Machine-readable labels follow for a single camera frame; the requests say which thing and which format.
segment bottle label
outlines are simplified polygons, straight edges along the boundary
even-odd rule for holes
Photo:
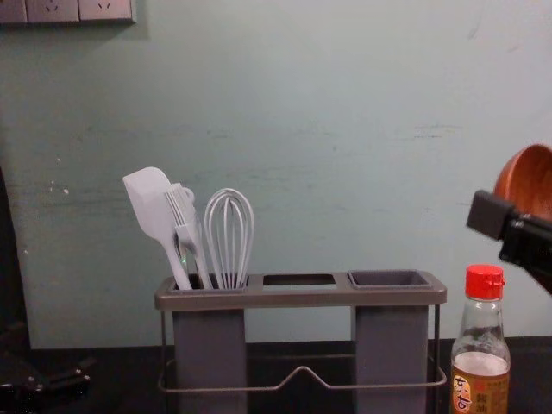
[[[450,401],[454,414],[506,414],[510,373],[492,377],[452,367]]]

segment red bottle cap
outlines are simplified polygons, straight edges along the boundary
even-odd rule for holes
[[[501,267],[472,265],[466,271],[466,296],[482,300],[502,299],[506,281]]]

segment dark countertop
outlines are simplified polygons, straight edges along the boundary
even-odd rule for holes
[[[552,413],[552,337],[511,338],[511,414]],[[442,341],[441,364],[449,374],[451,340]],[[302,361],[271,360],[271,355],[350,354],[351,342],[314,342],[312,344],[248,345],[249,380],[275,383],[297,365],[310,365],[326,380],[346,383],[351,378],[347,357]],[[102,348],[32,351],[29,359],[43,373],[55,373],[76,365],[88,356],[97,364],[91,368],[91,390],[86,400],[70,403],[46,414],[152,414],[163,412],[163,398],[156,383],[160,370],[160,348]],[[448,413],[449,389],[440,391],[442,414]],[[350,392],[326,392],[309,377],[299,375],[285,389],[271,395],[251,395],[252,413],[270,414],[353,413]]]

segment wall socket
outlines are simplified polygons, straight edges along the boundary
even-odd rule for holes
[[[25,0],[0,0],[0,24],[26,22]]]
[[[29,23],[78,22],[78,0],[27,0]]]
[[[78,0],[81,21],[133,22],[131,0]]]

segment wooden bowl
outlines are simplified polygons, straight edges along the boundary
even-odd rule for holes
[[[502,169],[494,194],[523,213],[552,221],[552,149],[531,145],[514,155]]]

